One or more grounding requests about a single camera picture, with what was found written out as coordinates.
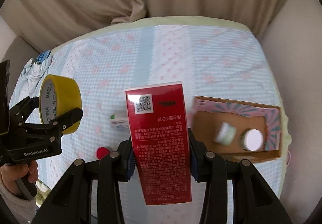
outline wall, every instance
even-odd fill
[[[15,33],[9,28],[4,19],[0,16],[0,61],[15,38]]]
[[[322,6],[288,0],[260,41],[284,99],[293,143],[281,201],[303,223],[322,196]]]

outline bed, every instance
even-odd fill
[[[112,114],[126,111],[124,89],[182,81],[187,116],[195,95],[276,105],[282,101],[261,46],[243,24],[206,17],[155,17],[117,24],[54,48],[41,64],[24,67],[10,106],[26,96],[39,96],[47,74],[75,79],[82,94],[84,117],[77,132],[62,138],[63,153],[38,161],[39,179],[53,188],[77,158],[96,160],[101,146],[116,149],[128,139],[127,129],[113,129]],[[35,110],[29,123],[40,123]],[[279,197],[286,173],[290,135],[282,107],[282,157],[256,167]],[[198,223],[205,184],[192,181],[191,203],[146,206],[137,171],[120,183],[126,223]],[[232,223],[229,182],[228,222]],[[92,215],[96,212],[93,186]]]

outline screw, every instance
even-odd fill
[[[118,151],[112,151],[109,156],[111,158],[117,158],[118,156],[120,156],[120,153]]]
[[[216,154],[215,154],[215,153],[213,153],[212,151],[208,151],[208,152],[206,152],[206,157],[207,157],[207,158],[212,159],[212,158],[214,158],[215,156],[216,156]]]
[[[83,164],[83,160],[82,159],[77,159],[74,161],[74,165],[75,166],[80,166],[81,164]]]
[[[251,165],[251,162],[249,160],[242,160],[242,164],[246,167]]]

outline yellow tape roll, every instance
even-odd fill
[[[75,108],[82,108],[82,97],[76,81],[67,77],[47,75],[39,96],[41,122],[48,124],[49,121]],[[80,121],[62,133],[74,133],[79,124]]]

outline red bottle cap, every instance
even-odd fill
[[[106,155],[109,155],[111,152],[108,148],[105,147],[100,147],[97,151],[96,151],[96,157],[101,160],[102,158],[104,158]]]

